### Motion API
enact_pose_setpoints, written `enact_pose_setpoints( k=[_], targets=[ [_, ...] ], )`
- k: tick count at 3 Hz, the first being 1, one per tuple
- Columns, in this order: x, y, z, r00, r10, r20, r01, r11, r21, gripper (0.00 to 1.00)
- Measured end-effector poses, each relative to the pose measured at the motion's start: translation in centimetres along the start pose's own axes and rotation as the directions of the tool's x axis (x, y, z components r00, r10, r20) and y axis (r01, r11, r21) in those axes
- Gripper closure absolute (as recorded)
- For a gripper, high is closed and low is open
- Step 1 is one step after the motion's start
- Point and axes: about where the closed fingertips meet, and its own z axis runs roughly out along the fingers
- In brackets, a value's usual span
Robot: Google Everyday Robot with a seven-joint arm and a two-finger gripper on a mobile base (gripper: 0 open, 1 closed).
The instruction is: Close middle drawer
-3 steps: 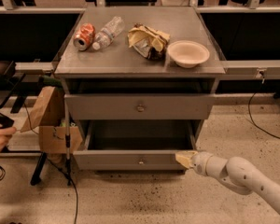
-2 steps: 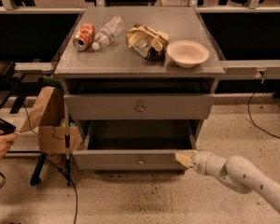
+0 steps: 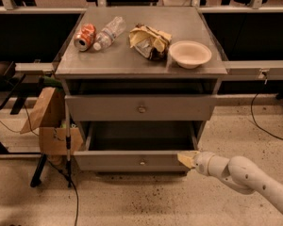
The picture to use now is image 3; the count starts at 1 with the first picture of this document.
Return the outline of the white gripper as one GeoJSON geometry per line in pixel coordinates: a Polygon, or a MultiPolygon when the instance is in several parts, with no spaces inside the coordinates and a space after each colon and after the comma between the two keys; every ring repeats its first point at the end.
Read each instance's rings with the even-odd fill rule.
{"type": "Polygon", "coordinates": [[[177,160],[188,169],[196,169],[202,175],[209,176],[208,166],[215,153],[199,151],[182,151],[177,154],[177,160]]]}

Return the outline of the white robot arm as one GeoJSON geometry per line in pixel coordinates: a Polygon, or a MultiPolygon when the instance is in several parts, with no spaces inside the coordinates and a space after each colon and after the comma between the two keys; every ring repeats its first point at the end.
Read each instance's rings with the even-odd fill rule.
{"type": "Polygon", "coordinates": [[[183,151],[177,160],[189,169],[217,178],[241,194],[259,193],[283,215],[283,185],[243,156],[230,159],[212,152],[183,151]]]}

